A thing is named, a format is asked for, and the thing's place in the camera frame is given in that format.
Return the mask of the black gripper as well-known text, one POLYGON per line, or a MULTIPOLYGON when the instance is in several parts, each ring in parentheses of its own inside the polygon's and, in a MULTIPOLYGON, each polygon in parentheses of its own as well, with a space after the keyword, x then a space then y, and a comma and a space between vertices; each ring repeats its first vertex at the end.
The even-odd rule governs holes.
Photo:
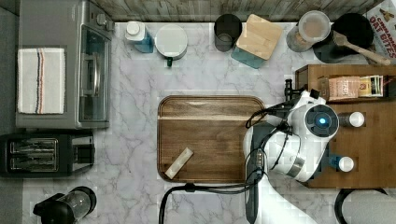
POLYGON ((304 88, 294 89, 292 87, 292 80, 290 78, 285 80, 285 100, 290 101, 295 95, 300 95, 304 91, 304 88))

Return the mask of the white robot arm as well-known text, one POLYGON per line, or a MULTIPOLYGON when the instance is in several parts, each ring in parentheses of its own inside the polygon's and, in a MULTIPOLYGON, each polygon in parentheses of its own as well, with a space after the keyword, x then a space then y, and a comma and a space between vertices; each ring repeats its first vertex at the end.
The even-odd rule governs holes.
POLYGON ((336 135, 339 119, 318 91, 295 90, 288 79, 285 96, 284 103, 257 111, 255 116, 261 120, 246 124, 243 151, 249 183, 245 192, 248 224, 317 224, 273 188, 268 173, 308 181, 336 135))

